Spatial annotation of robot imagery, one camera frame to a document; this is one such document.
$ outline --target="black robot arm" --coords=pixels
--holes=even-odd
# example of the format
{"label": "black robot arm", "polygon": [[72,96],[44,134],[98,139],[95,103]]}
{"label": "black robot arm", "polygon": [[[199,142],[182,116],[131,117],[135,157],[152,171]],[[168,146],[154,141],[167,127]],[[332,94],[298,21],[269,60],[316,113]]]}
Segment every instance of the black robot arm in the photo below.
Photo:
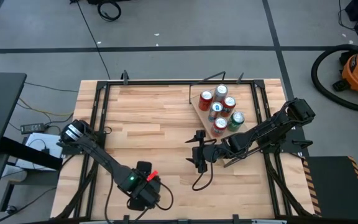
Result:
{"label": "black robot arm", "polygon": [[[97,138],[85,121],[74,120],[63,129],[59,145],[81,149],[111,173],[117,187],[130,198],[129,209],[154,208],[160,201],[159,192],[162,184],[157,173],[121,165],[96,143]],[[139,163],[151,171],[150,163],[138,162],[138,167]]]}
{"label": "black robot arm", "polygon": [[[187,142],[200,143],[193,147],[193,158],[188,159],[198,168],[199,173],[206,172],[205,161],[216,162],[216,159],[233,159],[234,162],[245,159],[247,156],[271,145],[280,145],[285,140],[285,134],[295,126],[303,126],[310,123],[315,116],[307,102],[295,98],[286,102],[280,111],[271,118],[260,123],[244,133],[232,134],[221,139],[221,144],[215,144],[216,139],[204,141],[205,131],[199,130],[193,139]],[[252,143],[257,141],[259,146],[249,150]]]}

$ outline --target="power adapter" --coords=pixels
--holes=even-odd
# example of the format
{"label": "power adapter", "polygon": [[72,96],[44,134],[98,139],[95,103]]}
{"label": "power adapter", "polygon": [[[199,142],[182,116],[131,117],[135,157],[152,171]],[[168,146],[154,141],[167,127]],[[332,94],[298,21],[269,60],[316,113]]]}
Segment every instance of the power adapter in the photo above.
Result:
{"label": "power adapter", "polygon": [[31,133],[43,133],[46,130],[46,127],[43,123],[37,124],[25,124],[20,126],[22,134],[31,134]]}

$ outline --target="orange shop vacuum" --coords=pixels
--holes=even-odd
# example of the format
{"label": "orange shop vacuum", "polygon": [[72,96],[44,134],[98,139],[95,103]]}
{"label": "orange shop vacuum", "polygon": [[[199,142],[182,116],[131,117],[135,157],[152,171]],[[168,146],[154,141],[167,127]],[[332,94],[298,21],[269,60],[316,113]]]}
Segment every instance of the orange shop vacuum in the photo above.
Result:
{"label": "orange shop vacuum", "polygon": [[311,68],[311,79],[316,89],[323,94],[325,97],[329,98],[333,102],[336,102],[339,105],[342,105],[346,108],[358,111],[358,105],[346,101],[335,94],[331,93],[320,83],[317,77],[317,70],[320,63],[328,56],[337,51],[343,51],[339,58],[340,63],[344,66],[342,71],[342,79],[333,84],[335,91],[344,91],[344,90],[355,90],[358,91],[358,46],[351,44],[343,44],[333,47],[325,52],[323,52],[314,62]]}

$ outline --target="black cable coil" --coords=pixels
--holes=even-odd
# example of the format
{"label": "black cable coil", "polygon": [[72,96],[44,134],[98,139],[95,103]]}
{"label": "black cable coil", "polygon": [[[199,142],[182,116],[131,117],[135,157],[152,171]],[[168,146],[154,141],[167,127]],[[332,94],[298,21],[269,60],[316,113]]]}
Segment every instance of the black cable coil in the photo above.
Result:
{"label": "black cable coil", "polygon": [[[110,17],[109,14],[107,14],[106,12],[101,10],[102,5],[104,5],[104,4],[112,4],[114,7],[116,7],[118,9],[118,15],[115,16],[115,17]],[[99,16],[102,19],[104,19],[105,21],[112,22],[112,21],[116,21],[118,18],[121,17],[121,8],[113,0],[103,0],[98,4],[98,13],[99,13]]]}

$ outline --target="wooden tabletop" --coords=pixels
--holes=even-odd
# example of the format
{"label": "wooden tabletop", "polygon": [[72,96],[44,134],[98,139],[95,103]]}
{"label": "wooden tabletop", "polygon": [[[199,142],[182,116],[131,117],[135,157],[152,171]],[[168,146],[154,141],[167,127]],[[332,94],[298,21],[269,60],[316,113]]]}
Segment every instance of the wooden tabletop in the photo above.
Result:
{"label": "wooden tabletop", "polygon": [[[90,121],[96,82],[81,82],[74,119]],[[270,110],[274,113],[285,102],[283,88],[279,79],[266,79],[265,86]],[[192,88],[192,94],[196,96],[201,90],[212,90],[214,87],[197,85]],[[245,114],[246,126],[255,126],[257,120],[250,86],[228,85],[228,88],[229,95],[237,101],[236,110]],[[191,139],[196,130],[203,129],[203,125],[188,103],[188,91],[188,85],[111,87],[106,126],[112,128],[112,133],[107,135],[106,151],[129,167],[135,167],[137,161],[151,162],[153,170],[159,172],[161,181],[171,188],[175,196],[172,209],[161,211],[155,208],[149,210],[142,219],[232,219],[233,214],[238,214],[240,218],[273,218],[269,184],[261,153],[253,154],[227,168],[217,162],[214,164],[212,184],[202,191],[192,191],[191,185],[199,174],[185,158],[191,157],[191,147],[197,143],[186,144],[185,141]],[[301,160],[289,154],[282,154],[281,159],[288,188],[302,206],[313,213]],[[58,215],[76,192],[82,161],[83,156],[75,156],[61,171],[51,217]],[[210,170],[197,187],[207,183],[209,172]],[[104,220],[104,205],[110,181],[110,174],[99,166],[93,220]],[[280,211],[284,214],[281,192],[277,186],[276,189]],[[170,203],[169,193],[162,188],[160,194],[160,205],[167,207]],[[85,214],[87,192],[85,195],[81,215]],[[140,214],[126,208],[127,199],[114,184],[108,205],[110,219],[122,220],[124,215],[130,215],[134,219]]]}

